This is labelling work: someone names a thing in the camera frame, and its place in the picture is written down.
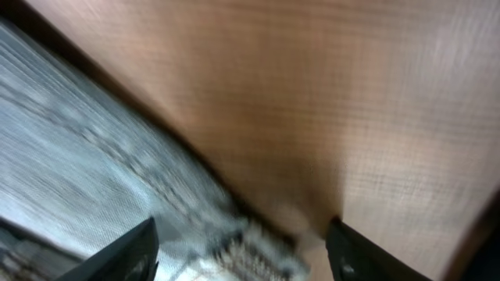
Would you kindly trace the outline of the light blue denim shorts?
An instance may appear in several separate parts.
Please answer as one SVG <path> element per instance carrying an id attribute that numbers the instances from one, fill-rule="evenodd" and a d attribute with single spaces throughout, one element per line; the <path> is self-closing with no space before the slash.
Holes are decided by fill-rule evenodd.
<path id="1" fill-rule="evenodd" d="M 1 24 L 1 216 L 90 257 L 152 218 L 159 280 L 304 280 L 294 248 L 170 135 Z"/>

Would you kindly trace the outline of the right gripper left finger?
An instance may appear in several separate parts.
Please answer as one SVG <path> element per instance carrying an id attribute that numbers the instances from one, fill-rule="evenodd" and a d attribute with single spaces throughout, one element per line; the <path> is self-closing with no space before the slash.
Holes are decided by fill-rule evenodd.
<path id="1" fill-rule="evenodd" d="M 149 218 L 56 281 L 153 281 L 158 252 L 155 220 Z"/>

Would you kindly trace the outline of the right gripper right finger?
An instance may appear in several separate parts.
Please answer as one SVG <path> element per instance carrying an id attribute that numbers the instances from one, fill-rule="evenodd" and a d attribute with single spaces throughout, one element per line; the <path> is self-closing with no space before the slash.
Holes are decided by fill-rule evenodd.
<path id="1" fill-rule="evenodd" d="M 430 281 L 339 218 L 328 226 L 326 249 L 335 281 Z"/>

